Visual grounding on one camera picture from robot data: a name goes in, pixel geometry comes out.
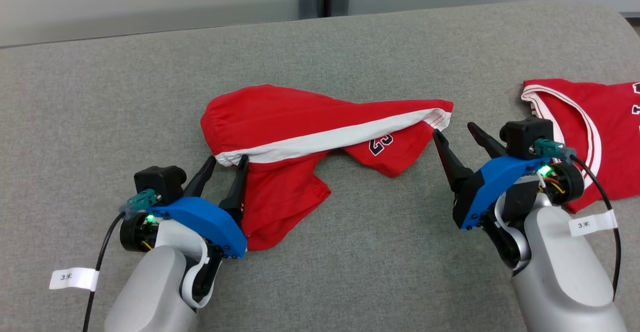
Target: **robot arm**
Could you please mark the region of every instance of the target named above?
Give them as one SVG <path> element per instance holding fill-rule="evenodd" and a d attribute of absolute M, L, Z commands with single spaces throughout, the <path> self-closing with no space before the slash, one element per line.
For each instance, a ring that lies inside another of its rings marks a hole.
<path fill-rule="evenodd" d="M 585 238 L 571 235 L 571 217 L 556 207 L 579 198 L 584 182 L 571 164 L 546 164 L 551 121 L 508 123 L 500 131 L 506 148 L 474 123 L 468 128 L 493 157 L 475 173 L 455 157 L 444 135 L 434 132 L 455 193 L 453 219 L 462 230 L 487 232 L 503 263 L 513 270 L 511 283 L 527 329 L 625 332 L 606 272 Z M 554 154 L 572 153 L 565 146 L 560 149 Z M 542 164 L 562 184 L 562 193 L 539 192 L 537 171 Z"/>
<path fill-rule="evenodd" d="M 200 198 L 215 159 L 210 157 L 184 191 L 183 170 L 153 166 L 134 177 L 138 193 L 153 190 L 159 201 L 120 227 L 126 250 L 146 252 L 107 314 L 106 332 L 191 332 L 199 323 L 222 260 L 242 258 L 243 197 L 248 159 L 220 206 Z"/>

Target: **wire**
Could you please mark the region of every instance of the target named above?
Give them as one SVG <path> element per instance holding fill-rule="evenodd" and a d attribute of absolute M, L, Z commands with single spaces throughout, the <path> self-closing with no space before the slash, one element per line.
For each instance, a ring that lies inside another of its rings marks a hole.
<path fill-rule="evenodd" d="M 578 159 L 575 155 L 570 155 L 570 158 L 574 160 L 578 165 L 582 167 L 583 170 L 591 177 L 593 184 L 598 187 L 600 194 L 602 195 L 602 200 L 606 206 L 606 210 L 612 210 L 613 206 L 611 205 L 611 201 L 609 200 L 607 194 L 604 192 L 604 188 L 601 183 L 595 177 L 594 173 L 587 167 L 584 161 Z M 613 270 L 613 298 L 616 298 L 616 291 L 618 290 L 618 278 L 620 277 L 620 260 L 622 257 L 622 243 L 620 242 L 620 231 L 617 227 L 613 229 L 613 237 L 615 239 L 615 267 Z"/>
<path fill-rule="evenodd" d="M 549 181 L 551 181 L 551 182 L 556 182 L 556 184 L 560 184 L 560 181 L 558 181 L 558 180 L 554 179 L 553 177 L 544 177 L 544 180 L 545 180 L 545 181 L 546 181 L 546 180 L 549 180 Z"/>
<path fill-rule="evenodd" d="M 114 228 L 118 225 L 118 221 L 124 217 L 126 213 L 123 211 L 118 214 L 116 219 L 109 226 L 109 230 L 107 231 L 107 235 L 104 237 L 104 241 L 102 242 L 102 248 L 100 248 L 100 254 L 98 255 L 98 262 L 95 264 L 95 270 L 100 271 L 100 267 L 103 265 L 103 257 L 105 257 L 105 251 L 107 250 L 107 244 L 109 244 L 109 238 L 112 236 L 112 232 L 114 232 Z M 82 328 L 82 332 L 87 332 L 89 329 L 89 318 L 91 317 L 91 307 L 94 304 L 94 295 L 96 295 L 95 291 L 91 291 L 89 293 L 89 302 L 86 305 L 86 312 L 84 314 L 84 326 Z"/>
<path fill-rule="evenodd" d="M 537 173 L 537 179 L 540 180 L 540 187 L 542 189 L 546 189 L 547 184 L 545 183 L 545 180 L 542 178 L 542 175 L 540 175 L 540 172 Z"/>
<path fill-rule="evenodd" d="M 562 194 L 566 193 L 566 191 L 563 190 L 562 187 L 560 187 L 560 185 L 556 184 L 555 182 L 549 181 L 549 184 L 553 185 L 558 191 L 560 191 L 560 193 Z"/>
<path fill-rule="evenodd" d="M 149 245 L 146 241 L 142 241 L 142 244 L 146 246 L 146 248 L 149 248 L 149 251 L 153 250 L 153 247 L 151 247 L 151 245 Z"/>

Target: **gray fabric surface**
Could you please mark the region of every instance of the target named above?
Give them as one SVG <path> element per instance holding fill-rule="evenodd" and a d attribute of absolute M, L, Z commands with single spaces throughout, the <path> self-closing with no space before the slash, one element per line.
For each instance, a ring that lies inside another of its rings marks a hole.
<path fill-rule="evenodd" d="M 525 2 L 0 49 L 0 331 L 81 329 L 87 291 L 48 291 L 51 272 L 94 266 L 134 172 L 199 168 L 210 154 L 199 118 L 215 96 L 270 83 L 355 102 L 447 98 L 445 134 L 478 168 L 488 157 L 466 123 L 496 136 L 528 115 L 521 82 L 545 77 L 640 80 L 640 40 L 603 7 Z M 222 265 L 202 331 L 525 329 L 489 238 L 456 229 L 433 145 L 397 179 L 341 153 L 316 173 L 332 195 L 277 247 Z M 203 197 L 219 202 L 232 179 L 216 170 Z M 640 330 L 638 203 L 614 203 L 630 331 Z M 611 233 L 589 240 L 611 273 Z M 112 240 L 91 331 L 141 257 Z"/>

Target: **black cable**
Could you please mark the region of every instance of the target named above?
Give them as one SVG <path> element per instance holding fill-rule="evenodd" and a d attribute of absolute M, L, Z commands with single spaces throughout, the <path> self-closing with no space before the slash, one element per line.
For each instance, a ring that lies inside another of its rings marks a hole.
<path fill-rule="evenodd" d="M 578 159 L 578 157 L 574 155 L 571 155 L 570 158 L 574 160 L 578 165 L 582 167 L 583 170 L 587 172 L 589 177 L 591 177 L 593 184 L 595 184 L 595 186 L 598 187 L 598 190 L 602 195 L 602 200 L 604 201 L 604 204 L 606 206 L 606 210 L 607 211 L 612 210 L 613 206 L 611 206 L 611 201 L 607 197 L 607 194 L 604 192 L 604 188 L 602 187 L 598 179 L 595 177 L 594 173 L 587 167 L 587 164 L 585 164 L 584 161 Z M 618 231 L 617 227 L 613 229 L 613 237 L 615 239 L 615 268 L 613 270 L 613 298 L 616 298 L 616 291 L 618 290 L 618 278 L 620 277 L 620 260 L 622 257 L 622 243 L 620 242 L 620 231 Z"/>
<path fill-rule="evenodd" d="M 112 232 L 114 232 L 114 228 L 118 225 L 118 221 L 121 220 L 125 215 L 125 212 L 119 213 L 116 219 L 109 226 L 109 230 L 107 231 L 107 236 L 104 237 L 104 241 L 102 242 L 102 248 L 100 248 L 100 254 L 98 255 L 98 262 L 95 264 L 95 270 L 100 271 L 100 267 L 103 265 L 103 257 L 105 257 L 105 251 L 107 250 L 107 244 L 109 244 L 109 239 L 112 236 Z M 94 295 L 96 295 L 95 291 L 91 291 L 89 293 L 89 302 L 86 305 L 86 312 L 84 314 L 84 327 L 82 328 L 82 332 L 87 332 L 89 329 L 89 318 L 91 317 L 91 307 L 94 304 Z"/>

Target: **green led light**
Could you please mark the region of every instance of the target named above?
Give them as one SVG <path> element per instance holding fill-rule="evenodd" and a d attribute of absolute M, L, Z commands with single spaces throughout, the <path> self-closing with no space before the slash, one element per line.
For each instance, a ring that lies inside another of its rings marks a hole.
<path fill-rule="evenodd" d="M 543 165 L 537 172 L 540 175 L 543 175 L 544 177 L 547 177 L 548 175 L 551 175 L 551 166 L 549 165 Z"/>

